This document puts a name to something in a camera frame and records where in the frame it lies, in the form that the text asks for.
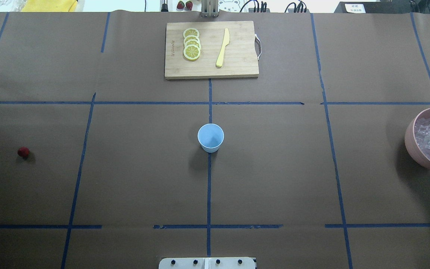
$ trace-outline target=knife handle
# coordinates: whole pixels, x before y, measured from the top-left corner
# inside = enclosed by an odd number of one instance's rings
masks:
[[[225,56],[225,46],[222,46],[220,49],[220,53],[218,54],[218,58],[216,60],[215,66],[220,68],[223,65],[223,58]]]

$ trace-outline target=light blue plastic cup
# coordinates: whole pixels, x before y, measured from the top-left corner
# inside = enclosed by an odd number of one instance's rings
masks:
[[[197,136],[203,150],[208,153],[217,151],[225,138],[222,128],[216,124],[205,124],[198,130]]]

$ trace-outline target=sticker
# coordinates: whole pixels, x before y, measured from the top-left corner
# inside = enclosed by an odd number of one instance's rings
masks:
[[[345,4],[348,13],[366,13],[363,4]]]

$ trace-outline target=red berry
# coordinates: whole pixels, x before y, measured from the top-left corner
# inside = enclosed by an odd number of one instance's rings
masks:
[[[29,148],[26,148],[25,146],[19,148],[18,155],[23,159],[27,159],[29,157]]]
[[[191,10],[191,8],[193,7],[193,3],[191,1],[186,2],[186,7],[188,10]]]
[[[179,3],[177,4],[177,9],[182,10],[182,9],[184,9],[184,7],[185,7],[184,2],[179,1]]]

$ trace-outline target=citrus slice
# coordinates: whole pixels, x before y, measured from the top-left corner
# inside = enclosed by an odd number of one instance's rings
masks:
[[[188,36],[186,36],[186,37],[184,38],[184,44],[185,44],[187,41],[191,40],[191,39],[195,39],[196,41],[198,41],[198,43],[200,43],[200,39],[198,39],[198,37],[197,37],[197,36],[194,36],[194,35],[188,35]]]
[[[198,30],[195,28],[188,28],[184,31],[184,38],[188,37],[189,35],[200,36],[200,32],[198,32]]]
[[[189,40],[187,40],[187,41],[185,42],[185,44],[184,44],[184,47],[189,46],[189,45],[196,45],[196,46],[198,46],[199,48],[201,48],[201,46],[200,46],[200,42],[199,42],[199,41],[197,41],[196,39],[189,39]]]
[[[196,45],[189,45],[184,48],[184,56],[187,60],[195,61],[200,57],[200,48]]]

